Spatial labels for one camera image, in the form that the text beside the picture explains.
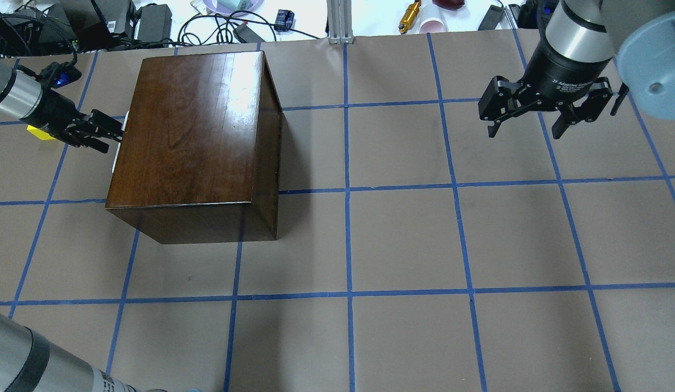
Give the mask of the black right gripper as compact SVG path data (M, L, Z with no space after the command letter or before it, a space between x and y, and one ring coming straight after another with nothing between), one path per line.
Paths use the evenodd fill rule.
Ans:
M594 122L613 96L608 77L599 77L609 60L585 63L568 59L541 38L527 64L520 83L497 75L492 77L478 102L478 114L487 122L488 137L496 137L501 124L539 106L555 109L559 118L551 129L553 139L560 139L569 127L582 121ZM579 107L574 102L586 96Z

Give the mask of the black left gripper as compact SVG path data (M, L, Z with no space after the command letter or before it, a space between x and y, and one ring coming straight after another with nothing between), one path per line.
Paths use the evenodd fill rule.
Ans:
M79 127L69 127L79 121ZM45 90L27 124L47 132L50 136L68 145L94 149L102 154L109 151L109 145L99 138L122 141L123 124L98 109L87 115L79 112L67 97L54 90Z

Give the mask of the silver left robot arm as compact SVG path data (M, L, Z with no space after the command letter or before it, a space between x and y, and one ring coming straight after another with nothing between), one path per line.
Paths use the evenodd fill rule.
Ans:
M75 63L52 62L36 73L22 65L13 69L0 62L0 113L65 144L105 154L109 145L102 139L121 142L123 124L96 109L81 113L72 100L56 91L81 77Z

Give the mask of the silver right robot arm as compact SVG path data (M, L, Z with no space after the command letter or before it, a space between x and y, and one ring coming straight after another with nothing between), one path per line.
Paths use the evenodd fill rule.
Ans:
M488 136L527 112L559 112L554 139L595 121L613 94L602 77L611 60L622 80L612 115L631 93L649 116L675 121L675 1L560 1L522 78L497 75L482 94Z

